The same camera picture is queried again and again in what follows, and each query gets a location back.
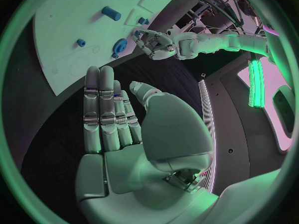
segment metal grill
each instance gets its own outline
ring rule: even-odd
[[[213,120],[213,112],[212,107],[209,99],[209,94],[205,85],[204,80],[198,83],[199,90],[201,95],[201,103],[202,103],[202,112],[203,112],[203,122],[207,126],[210,131],[210,134],[213,139],[214,144],[214,159],[212,165],[208,170],[201,173],[199,176],[205,176],[205,181],[203,184],[203,188],[208,190],[210,193],[213,191],[214,186],[214,178],[215,178],[215,168],[216,168],[216,137],[215,137],[215,127],[214,127],[214,120]]]

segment blue cylinder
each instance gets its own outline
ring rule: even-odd
[[[102,14],[110,17],[114,21],[118,21],[119,19],[121,19],[121,16],[122,16],[119,12],[111,9],[108,6],[106,6],[102,9]]]
[[[85,46],[86,42],[85,42],[84,40],[82,40],[82,39],[78,39],[78,40],[77,40],[77,44],[78,44],[80,47],[83,47],[83,46]]]

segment blue gear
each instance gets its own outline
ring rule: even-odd
[[[117,59],[118,58],[118,53],[123,52],[126,47],[127,47],[127,40],[125,40],[124,38],[119,39],[113,46],[113,54],[112,57]]]

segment green light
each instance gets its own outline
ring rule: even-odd
[[[249,106],[256,109],[265,106],[265,85],[263,68],[260,60],[253,60],[249,63]]]

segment white robotic arm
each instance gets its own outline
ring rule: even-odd
[[[199,53],[212,53],[224,49],[258,53],[273,62],[267,40],[255,35],[239,35],[232,31],[222,34],[196,34],[194,32],[176,34],[175,28],[167,31],[169,35],[144,29],[140,29],[140,33],[150,37],[145,45],[139,39],[138,31],[132,36],[132,39],[153,60],[166,59],[171,56],[176,56],[179,60],[192,59]],[[154,41],[160,43],[161,46],[150,49],[148,46]]]

